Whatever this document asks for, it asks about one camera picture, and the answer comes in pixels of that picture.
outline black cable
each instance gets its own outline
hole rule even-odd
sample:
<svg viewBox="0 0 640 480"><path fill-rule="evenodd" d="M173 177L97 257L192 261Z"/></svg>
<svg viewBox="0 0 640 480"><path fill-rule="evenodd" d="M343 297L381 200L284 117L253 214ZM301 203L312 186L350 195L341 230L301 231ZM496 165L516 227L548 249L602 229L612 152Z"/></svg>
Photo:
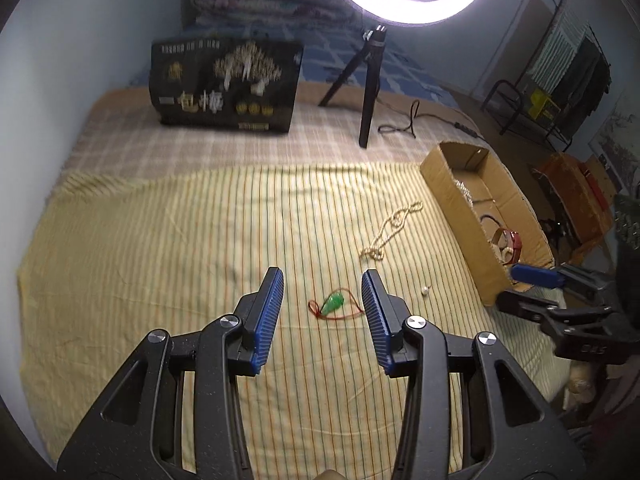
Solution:
<svg viewBox="0 0 640 480"><path fill-rule="evenodd" d="M473 131L471 128L469 128L468 126L465 126L464 124L457 123L454 121L449 121L448 119L445 119L444 117L440 117L439 115L436 115L436 114L429 114L429 113L419 114L418 110L420 109L420 99L416 99L411 103L411 108L408 114L406 112L403 112L402 110L398 110L397 108L393 107L389 103L385 103L380 98L376 98L376 101L379 102L381 105L386 106L391 111L394 111L395 113L403 115L409 119L409 125L404 128L400 128L399 126L395 126L394 124L380 124L380 126L378 127L379 134L384 135L384 134L392 134L392 133L399 132L403 134L409 134L415 139L416 137L415 137L415 131L414 131L414 120L419 119L421 117L433 117L439 121L442 121L443 123L450 124L455 129L461 130L462 132L465 132L467 135L471 137L474 137L476 139L480 137L477 132Z"/></svg>
<svg viewBox="0 0 640 480"><path fill-rule="evenodd" d="M500 229L502 229L502 224L501 224L500 222L498 222L498 221L497 221L493 216L491 216L491 215L482 215L482 216L480 217L480 221L484 220L485 218L488 218L488 219L490 219L490 220L493 220L493 221L498 225L498 227L499 227Z"/></svg>

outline yellow striped bedsheet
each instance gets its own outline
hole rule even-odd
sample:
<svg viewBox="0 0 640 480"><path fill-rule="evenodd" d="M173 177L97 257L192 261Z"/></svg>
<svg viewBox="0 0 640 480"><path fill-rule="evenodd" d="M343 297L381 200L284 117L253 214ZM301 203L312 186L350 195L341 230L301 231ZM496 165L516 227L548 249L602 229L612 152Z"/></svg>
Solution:
<svg viewBox="0 0 640 480"><path fill-rule="evenodd" d="M359 257L396 208L420 200L382 262ZM483 307L417 164L223 168L161 180L71 173L56 189L19 271L22 380L57 458L96 395L150 330L202 329L257 290L269 266L286 288L270 358L239 382L255 477L388 478L405 380L377 365L365 317L317 320L306 304L364 270L443 331L492 330L547 397L568 374L533 323ZM421 288L431 286L427 298ZM183 442L193 467L193 383ZM452 381L450 468L461 466Z"/></svg>

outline bed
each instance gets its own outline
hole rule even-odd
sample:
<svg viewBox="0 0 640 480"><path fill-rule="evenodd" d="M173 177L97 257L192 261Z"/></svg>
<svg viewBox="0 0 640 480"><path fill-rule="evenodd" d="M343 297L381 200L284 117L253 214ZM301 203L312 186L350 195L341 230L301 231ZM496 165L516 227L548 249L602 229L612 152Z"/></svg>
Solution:
<svg viewBox="0 0 640 480"><path fill-rule="evenodd" d="M354 13L342 0L182 0L181 36L233 36L297 40L304 46L300 81L333 82L362 48L363 34L374 23ZM386 41L380 89L457 108L452 95L439 86L393 40ZM150 62L130 82L148 84ZM363 87L366 66L356 69L348 84Z"/></svg>
<svg viewBox="0 0 640 480"><path fill-rule="evenodd" d="M335 67L341 63L334 58ZM383 86L362 150L362 89L344 87L331 107L319 108L328 84L305 68L286 136L164 127L140 87L95 104L18 274L22 380L54 459L147 332L200 330L257 290L270 265L286 280L270 359L258 378L239 385L256 478L312 478L328 468L351 479L388 478L406 383L389 381L376 365L363 317L327 322L306 307L338 286L359 299L367 268L445 332L497 333L547 399L566 382L569 363L553 356L536 325L481 305L420 176L419 163L438 142L486 146L450 122L478 128L450 106L448 92L416 76L421 91ZM415 139L375 133L380 124L403 125L397 110L408 110L414 97L439 119L417 119ZM423 211L409 218L385 259L361 258L386 216L416 200ZM431 287L427 297L424 286ZM556 292L535 293L562 302ZM451 392L455 470L462 464L455 377ZM192 394L188 382L187 468Z"/></svg>

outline red strap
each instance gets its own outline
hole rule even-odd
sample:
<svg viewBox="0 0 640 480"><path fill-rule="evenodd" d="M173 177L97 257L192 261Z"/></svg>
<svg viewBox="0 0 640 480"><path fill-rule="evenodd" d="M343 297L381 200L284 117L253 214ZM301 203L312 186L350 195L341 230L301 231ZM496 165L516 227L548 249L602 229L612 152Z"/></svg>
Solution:
<svg viewBox="0 0 640 480"><path fill-rule="evenodd" d="M511 258L502 262L503 265L513 265L517 264L520 259L520 254L522 253L522 238L520 238L520 234L516 231L511 231L510 229L499 228L494 233L494 237L491 240L491 244L498 247L498 242L500 238L504 235L507 240L507 247L510 247L513 250L513 254Z"/></svg>
<svg viewBox="0 0 640 480"><path fill-rule="evenodd" d="M596 197L596 200L600 204L600 207L602 208L602 210L606 211L607 209L609 209L609 204L607 203L607 199L604 198L604 193L600 189L600 186L598 185L598 181L591 174L591 170L587 168L587 165L584 162L578 162L578 169L580 170L580 173L582 173L582 176L587 180L587 184L589 184L589 187L591 188L591 192Z"/></svg>

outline metal screw cap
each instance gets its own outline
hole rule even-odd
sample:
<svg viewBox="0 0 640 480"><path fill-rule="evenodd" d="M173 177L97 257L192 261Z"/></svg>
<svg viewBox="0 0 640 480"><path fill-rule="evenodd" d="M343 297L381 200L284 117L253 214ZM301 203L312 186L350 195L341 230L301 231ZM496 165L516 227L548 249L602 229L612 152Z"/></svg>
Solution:
<svg viewBox="0 0 640 480"><path fill-rule="evenodd" d="M149 335L146 336L146 339L150 342L150 343L161 343L162 341L164 341L166 339L166 332L164 330L153 330L151 332L149 332Z"/></svg>
<svg viewBox="0 0 640 480"><path fill-rule="evenodd" d="M498 338L495 334L491 332L481 332L478 334L478 339L483 345L495 345L495 342L498 341Z"/></svg>
<svg viewBox="0 0 640 480"><path fill-rule="evenodd" d="M235 327L238 323L240 323L240 320L233 314L228 314L227 316L222 316L220 318L220 326L223 326L224 328Z"/></svg>
<svg viewBox="0 0 640 480"><path fill-rule="evenodd" d="M422 328L427 324L427 320L422 316L409 316L406 319L406 323L411 328Z"/></svg>

